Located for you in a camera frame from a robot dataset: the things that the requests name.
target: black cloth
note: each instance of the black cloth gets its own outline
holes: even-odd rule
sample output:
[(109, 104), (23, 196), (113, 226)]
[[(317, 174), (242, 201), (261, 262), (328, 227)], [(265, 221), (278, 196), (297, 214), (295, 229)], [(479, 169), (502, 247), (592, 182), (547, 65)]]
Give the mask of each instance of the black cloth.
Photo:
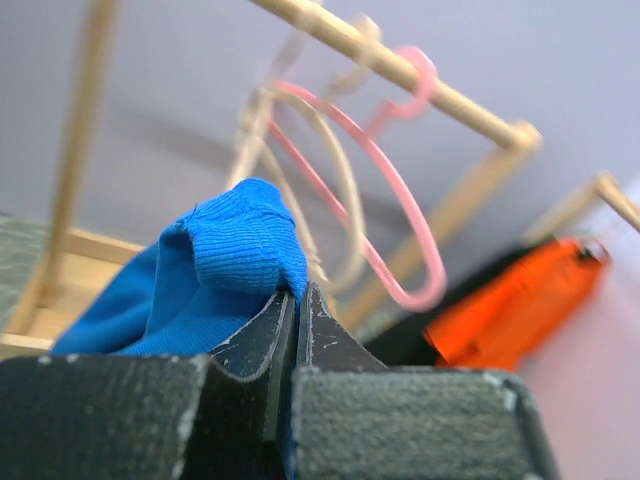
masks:
[(364, 347), (389, 366), (433, 365), (438, 352), (422, 336), (424, 328), (449, 307), (484, 287), (514, 262), (537, 248), (517, 244), (480, 267), (460, 284), (447, 290), (440, 303), (427, 312), (412, 313), (393, 327), (365, 343)]

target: wooden base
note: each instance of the wooden base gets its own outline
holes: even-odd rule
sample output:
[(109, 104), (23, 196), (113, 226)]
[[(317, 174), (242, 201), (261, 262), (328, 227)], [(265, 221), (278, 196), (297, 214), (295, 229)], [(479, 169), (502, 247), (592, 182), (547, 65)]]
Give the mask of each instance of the wooden base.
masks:
[(34, 269), (0, 340), (0, 358), (47, 351), (122, 266), (142, 250), (138, 245), (78, 230), (68, 235), (68, 251), (61, 258), (58, 288), (46, 304), (41, 305), (42, 264)]

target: pink hanger hook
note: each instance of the pink hanger hook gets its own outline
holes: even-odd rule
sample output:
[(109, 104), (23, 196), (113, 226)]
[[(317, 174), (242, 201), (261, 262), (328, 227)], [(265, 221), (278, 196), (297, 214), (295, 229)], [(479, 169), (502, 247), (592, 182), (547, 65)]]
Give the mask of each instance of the pink hanger hook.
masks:
[[(382, 174), (385, 176), (396, 197), (398, 198), (402, 209), (404, 210), (413, 231), (416, 234), (418, 244), (422, 251), (425, 266), (428, 272), (428, 280), (425, 285), (416, 293), (409, 294), (403, 290), (393, 276), (382, 257), (376, 249), (371, 245), (365, 237), (363, 241), (366, 246), (366, 255), (369, 264), (372, 266), (380, 281), (389, 292), (391, 297), (403, 308), (412, 311), (422, 311), (434, 306), (442, 297), (446, 287), (446, 272), (442, 263), (442, 258), (438, 251), (429, 225), (422, 215), (422, 211), (418, 206), (411, 191), (407, 187), (403, 178), (400, 176), (393, 163), (387, 158), (384, 152), (374, 141), (371, 133), (376, 133), (391, 117), (409, 118), (417, 115), (428, 105), (433, 95), (435, 86), (435, 68), (427, 58), (416, 47), (405, 47), (400, 50), (399, 54), (412, 63), (416, 64), (416, 68), (420, 72), (421, 78), (418, 88), (414, 94), (414, 100), (406, 105), (397, 105), (390, 101), (386, 101), (379, 112), (374, 116), (370, 123), (370, 128), (363, 130), (344, 112), (334, 105), (327, 106), (323, 100), (318, 99), (308, 90), (297, 85), (286, 82), (276, 82), (275, 87), (304, 99), (315, 108), (324, 107), (327, 114), (342, 127), (371, 157)], [(342, 204), (333, 195), (329, 187), (323, 182), (317, 172), (311, 167), (304, 156), (280, 130), (275, 122), (271, 121), (269, 126), (271, 133), (281, 144), (283, 149), (291, 155), (293, 160), (298, 164), (307, 181), (313, 185), (323, 200), (329, 205), (331, 211), (340, 220), (343, 226), (347, 226), (348, 215)]]
[(420, 81), (416, 86), (413, 97), (407, 103), (394, 103), (385, 100), (382, 107), (373, 116), (364, 131), (375, 138), (382, 131), (386, 122), (391, 118), (410, 119), (420, 115), (431, 104), (435, 93), (438, 72), (433, 62), (418, 47), (400, 47), (396, 53), (408, 60), (418, 70)]

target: orange bag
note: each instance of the orange bag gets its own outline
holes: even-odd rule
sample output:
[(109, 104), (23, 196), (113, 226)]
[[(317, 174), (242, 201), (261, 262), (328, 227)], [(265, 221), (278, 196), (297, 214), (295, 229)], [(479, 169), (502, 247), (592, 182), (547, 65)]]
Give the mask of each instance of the orange bag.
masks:
[(591, 295), (610, 263), (575, 239), (539, 247), (424, 329), (437, 365), (515, 370)]

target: blue cloth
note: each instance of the blue cloth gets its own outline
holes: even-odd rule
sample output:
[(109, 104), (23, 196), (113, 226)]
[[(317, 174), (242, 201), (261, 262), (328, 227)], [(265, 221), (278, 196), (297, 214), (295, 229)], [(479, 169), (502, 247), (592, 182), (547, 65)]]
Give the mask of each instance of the blue cloth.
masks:
[(198, 205), (135, 257), (52, 353), (208, 352), (278, 287), (301, 301), (307, 266), (277, 188), (248, 179)]

